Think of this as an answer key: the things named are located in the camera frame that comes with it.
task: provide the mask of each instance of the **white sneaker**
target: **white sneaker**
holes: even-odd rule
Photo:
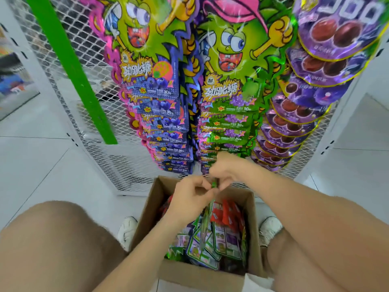
[[[119,231],[117,239],[122,245],[123,249],[129,252],[129,246],[131,245],[132,238],[135,235],[135,230],[137,229],[138,221],[132,217],[128,216],[124,218]]]
[[[277,217],[270,216],[260,226],[261,247],[269,246],[270,241],[282,229],[282,224]]]

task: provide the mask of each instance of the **cartoon mouth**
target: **cartoon mouth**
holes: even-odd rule
[[[233,71],[242,60],[242,56],[242,52],[236,54],[219,53],[219,67],[224,72]]]
[[[141,48],[146,44],[149,38],[150,28],[131,28],[128,27],[128,39],[131,45],[135,48]]]

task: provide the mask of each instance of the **cardboard box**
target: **cardboard box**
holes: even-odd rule
[[[167,196],[173,194],[178,181],[180,180],[164,176],[159,176],[154,180],[132,241],[131,251],[155,226],[159,218],[157,217],[159,207],[167,199]],[[248,219],[246,227],[250,234],[247,272],[265,278],[266,273],[261,260],[254,194],[249,190],[229,187],[220,193],[218,199],[231,199],[244,209]],[[168,259],[163,260],[158,275],[162,280],[208,292],[241,292],[244,283],[243,276]]]

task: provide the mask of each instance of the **tile floor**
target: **tile floor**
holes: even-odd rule
[[[389,133],[382,132],[388,118],[386,109],[365,98],[335,149],[305,185],[351,199],[389,223]],[[125,216],[139,218],[143,209],[145,197],[110,192],[100,172],[68,139],[42,95],[0,122],[0,158],[0,229],[32,205],[48,200],[79,204],[113,234]],[[257,212],[258,223],[272,215],[263,203],[257,204]],[[152,291],[157,290],[194,292],[162,280]]]

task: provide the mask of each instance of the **green hanging strip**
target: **green hanging strip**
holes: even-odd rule
[[[117,144],[95,92],[49,0],[27,0],[32,12],[106,144]]]

